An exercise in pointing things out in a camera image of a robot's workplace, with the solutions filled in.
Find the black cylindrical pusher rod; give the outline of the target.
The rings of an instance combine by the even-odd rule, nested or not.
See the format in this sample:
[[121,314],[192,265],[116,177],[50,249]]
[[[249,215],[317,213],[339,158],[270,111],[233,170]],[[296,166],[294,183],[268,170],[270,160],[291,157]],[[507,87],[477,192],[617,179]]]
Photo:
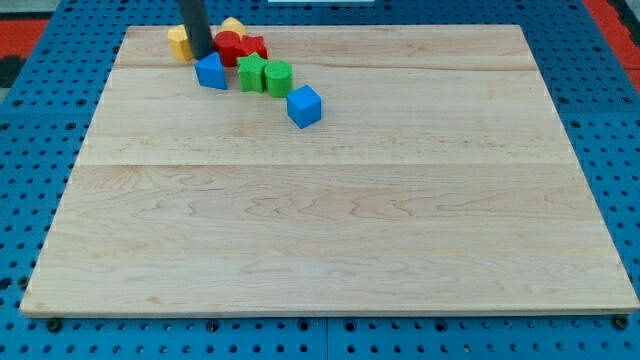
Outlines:
[[177,0],[187,38],[195,59],[214,52],[208,13],[204,0]]

